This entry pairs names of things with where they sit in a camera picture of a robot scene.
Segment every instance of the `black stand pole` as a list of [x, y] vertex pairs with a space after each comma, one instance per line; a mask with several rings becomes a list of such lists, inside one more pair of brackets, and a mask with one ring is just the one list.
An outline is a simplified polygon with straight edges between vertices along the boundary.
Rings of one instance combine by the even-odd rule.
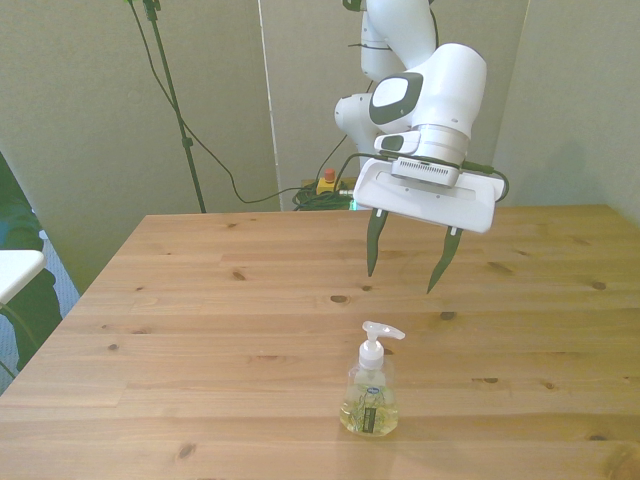
[[143, 0], [144, 10], [147, 13], [147, 18], [153, 26], [153, 32], [156, 35], [156, 42], [158, 43], [158, 50], [160, 51], [160, 58], [162, 59], [162, 66], [164, 67], [164, 74], [167, 77], [167, 84], [169, 85], [169, 92], [171, 93], [171, 101], [173, 103], [173, 109], [176, 112], [178, 118], [178, 125], [180, 126], [180, 133], [182, 134], [182, 146], [187, 154], [187, 161], [189, 162], [189, 170], [191, 170], [191, 178], [193, 179], [193, 186], [196, 189], [196, 195], [198, 196], [198, 203], [200, 204], [200, 211], [207, 213], [204, 206], [204, 199], [202, 198], [202, 191], [200, 190], [200, 182], [198, 181], [198, 175], [196, 173], [196, 166], [193, 163], [193, 155], [191, 154], [191, 147], [193, 146], [193, 140], [187, 137], [187, 133], [184, 129], [184, 120], [182, 120], [182, 114], [180, 113], [180, 107], [178, 106], [178, 97], [176, 97], [176, 91], [173, 88], [173, 81], [171, 80], [171, 72], [169, 72], [169, 64], [167, 63], [167, 57], [164, 54], [164, 47], [162, 46], [162, 39], [160, 38], [160, 31], [158, 30], [158, 15], [156, 10], [160, 10], [160, 3], [157, 0]]

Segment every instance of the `hand soap bottle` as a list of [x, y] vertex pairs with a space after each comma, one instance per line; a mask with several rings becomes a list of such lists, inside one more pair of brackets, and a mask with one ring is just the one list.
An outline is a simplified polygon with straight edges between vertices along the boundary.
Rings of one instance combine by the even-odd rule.
[[381, 437], [398, 425], [393, 391], [393, 365], [384, 358], [378, 337], [404, 338], [400, 330], [381, 323], [364, 322], [368, 340], [360, 345], [360, 357], [349, 370], [349, 384], [340, 421], [358, 435]]

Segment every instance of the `clear plastic bottle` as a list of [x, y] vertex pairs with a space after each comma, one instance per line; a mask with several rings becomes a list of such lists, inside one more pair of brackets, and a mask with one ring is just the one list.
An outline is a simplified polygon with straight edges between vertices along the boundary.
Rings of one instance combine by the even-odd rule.
[[384, 357], [384, 347], [377, 338], [402, 339], [404, 333], [373, 322], [365, 322], [362, 328], [369, 339], [360, 346], [358, 361], [349, 370], [340, 421], [353, 433], [379, 437], [398, 425], [398, 408], [393, 389], [393, 364]]

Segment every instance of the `pump nozzle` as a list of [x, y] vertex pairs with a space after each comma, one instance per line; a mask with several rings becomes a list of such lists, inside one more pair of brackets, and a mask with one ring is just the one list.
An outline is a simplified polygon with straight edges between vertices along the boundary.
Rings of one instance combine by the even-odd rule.
[[378, 337], [402, 340], [405, 336], [404, 333], [397, 328], [384, 325], [383, 323], [364, 322], [362, 329], [367, 332], [368, 340], [360, 345], [360, 365], [369, 370], [382, 367], [384, 362], [384, 347], [378, 341]]
[[367, 332], [367, 337], [371, 342], [375, 342], [378, 337], [397, 338], [398, 340], [404, 338], [403, 332], [384, 323], [364, 322], [362, 329]]

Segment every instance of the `wooden table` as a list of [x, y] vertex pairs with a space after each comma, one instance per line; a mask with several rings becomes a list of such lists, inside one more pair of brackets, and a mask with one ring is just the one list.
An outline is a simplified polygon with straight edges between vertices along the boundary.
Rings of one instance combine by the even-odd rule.
[[[444, 229], [366, 212], [151, 216], [0, 398], [2, 479], [640, 478], [640, 231], [502, 208], [430, 295]], [[400, 424], [338, 409], [365, 320]]]

